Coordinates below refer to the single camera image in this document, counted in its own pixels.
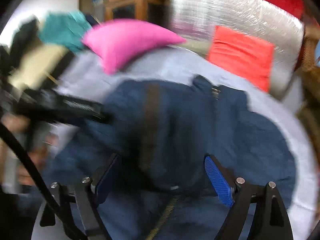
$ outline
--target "blue jacket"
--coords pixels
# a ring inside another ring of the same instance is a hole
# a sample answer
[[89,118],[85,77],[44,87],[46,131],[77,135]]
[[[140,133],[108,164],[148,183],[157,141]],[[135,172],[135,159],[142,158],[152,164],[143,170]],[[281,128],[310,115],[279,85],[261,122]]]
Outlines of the blue jacket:
[[[150,168],[139,169],[144,104],[150,84],[159,87],[157,133]],[[112,124],[86,121],[44,173],[50,184],[78,183],[113,153],[124,167],[105,203],[98,208],[114,240],[143,239],[153,229],[172,194],[182,197],[156,239],[212,239],[228,208],[214,197],[204,173],[204,157],[213,154],[236,177],[252,184],[274,181],[288,208],[295,184],[295,164],[278,128],[247,109],[243,91],[212,85],[197,76],[192,86],[165,81],[125,81],[105,100]],[[163,190],[150,190],[150,184]],[[254,205],[241,233],[246,239]],[[79,216],[74,212],[78,226]]]

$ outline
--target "blue textured pad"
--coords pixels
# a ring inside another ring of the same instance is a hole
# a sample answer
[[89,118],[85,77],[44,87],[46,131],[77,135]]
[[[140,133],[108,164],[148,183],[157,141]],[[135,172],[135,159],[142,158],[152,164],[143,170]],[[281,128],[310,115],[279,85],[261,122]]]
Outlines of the blue textured pad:
[[205,158],[204,168],[212,183],[212,186],[218,194],[219,200],[226,206],[232,207],[234,200],[232,198],[231,188],[210,156]]

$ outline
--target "orange-red pillow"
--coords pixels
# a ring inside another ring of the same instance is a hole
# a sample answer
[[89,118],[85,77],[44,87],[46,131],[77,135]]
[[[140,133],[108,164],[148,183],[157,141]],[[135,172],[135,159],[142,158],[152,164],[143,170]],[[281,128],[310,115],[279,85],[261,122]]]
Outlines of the orange-red pillow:
[[208,61],[268,92],[274,45],[263,39],[216,26]]

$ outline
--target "gold zipper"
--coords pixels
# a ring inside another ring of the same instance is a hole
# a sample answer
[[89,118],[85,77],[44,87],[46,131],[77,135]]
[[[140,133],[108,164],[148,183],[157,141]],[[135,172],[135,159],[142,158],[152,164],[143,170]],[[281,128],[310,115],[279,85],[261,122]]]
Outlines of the gold zipper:
[[165,209],[162,213],[162,216],[160,217],[160,219],[156,223],[155,228],[150,231],[149,235],[147,236],[147,238],[145,240],[152,240],[158,234],[160,228],[163,226],[163,224],[166,222],[166,220],[170,216],[170,214],[171,214],[172,210],[174,209],[175,204],[178,202],[179,198],[180,198],[179,195],[173,196],[173,198],[170,200],[168,205],[165,207]]

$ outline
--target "metal screw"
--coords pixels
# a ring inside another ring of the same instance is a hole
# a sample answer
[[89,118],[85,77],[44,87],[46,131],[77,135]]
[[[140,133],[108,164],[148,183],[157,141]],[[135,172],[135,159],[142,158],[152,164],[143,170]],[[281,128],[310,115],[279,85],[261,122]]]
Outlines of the metal screw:
[[82,183],[88,183],[90,181],[90,177],[84,177],[82,179]]
[[54,182],[51,184],[51,188],[56,188],[58,186],[58,182]]
[[269,185],[269,187],[271,187],[271,188],[275,188],[275,187],[276,187],[276,184],[275,184],[273,181],[270,181],[270,182],[268,183],[268,185]]
[[244,178],[241,178],[241,177],[237,178],[236,181],[237,181],[239,184],[244,184],[244,182],[245,182]]

